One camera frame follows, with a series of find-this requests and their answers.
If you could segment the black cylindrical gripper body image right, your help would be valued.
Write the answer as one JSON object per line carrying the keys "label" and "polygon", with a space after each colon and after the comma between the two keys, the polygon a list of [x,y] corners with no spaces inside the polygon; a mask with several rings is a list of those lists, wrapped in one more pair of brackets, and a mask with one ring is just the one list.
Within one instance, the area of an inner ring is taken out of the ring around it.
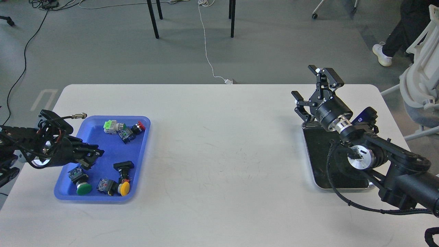
{"label": "black cylindrical gripper body image right", "polygon": [[337,96],[331,96],[316,108],[314,117],[325,131],[334,131],[333,122],[340,116],[351,119],[353,111]]}

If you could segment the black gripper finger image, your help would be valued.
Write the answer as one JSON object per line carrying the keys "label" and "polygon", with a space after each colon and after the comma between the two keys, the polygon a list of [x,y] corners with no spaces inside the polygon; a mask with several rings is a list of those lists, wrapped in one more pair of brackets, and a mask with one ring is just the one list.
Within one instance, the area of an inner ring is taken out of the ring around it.
{"label": "black gripper finger image", "polygon": [[102,157],[105,151],[99,149],[99,146],[97,144],[82,143],[81,153],[82,157],[98,158]]}
{"label": "black gripper finger image", "polygon": [[94,166],[96,160],[97,160],[96,157],[83,157],[83,158],[77,158],[75,161],[77,164],[79,164],[82,167],[82,169],[89,170]]}
{"label": "black gripper finger image", "polygon": [[324,102],[336,95],[335,91],[345,85],[333,68],[318,68],[309,65],[308,69],[316,76],[316,90],[309,98],[310,102]]}
{"label": "black gripper finger image", "polygon": [[298,91],[292,91],[291,94],[296,100],[295,112],[304,122],[315,121],[315,113],[319,104],[319,94],[315,91],[309,100],[304,100]]}

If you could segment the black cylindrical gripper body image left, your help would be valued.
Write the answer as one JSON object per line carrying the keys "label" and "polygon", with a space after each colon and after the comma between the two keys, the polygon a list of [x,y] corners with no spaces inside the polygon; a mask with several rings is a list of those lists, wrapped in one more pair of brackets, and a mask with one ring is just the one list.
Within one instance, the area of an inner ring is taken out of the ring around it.
{"label": "black cylindrical gripper body image left", "polygon": [[51,158],[51,166],[61,167],[69,163],[78,163],[85,156],[85,151],[83,150],[85,144],[82,139],[77,137],[64,137]]}

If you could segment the black robot arm image left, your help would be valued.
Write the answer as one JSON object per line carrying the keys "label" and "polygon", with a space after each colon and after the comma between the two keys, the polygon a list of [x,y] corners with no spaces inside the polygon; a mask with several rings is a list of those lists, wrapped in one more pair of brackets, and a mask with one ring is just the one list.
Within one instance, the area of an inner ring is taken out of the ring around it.
{"label": "black robot arm image left", "polygon": [[36,169],[79,164],[89,170],[104,150],[72,136],[73,128],[66,119],[85,119],[85,113],[60,117],[43,109],[35,128],[1,126],[1,186],[16,178],[20,169],[14,167],[19,157]]}

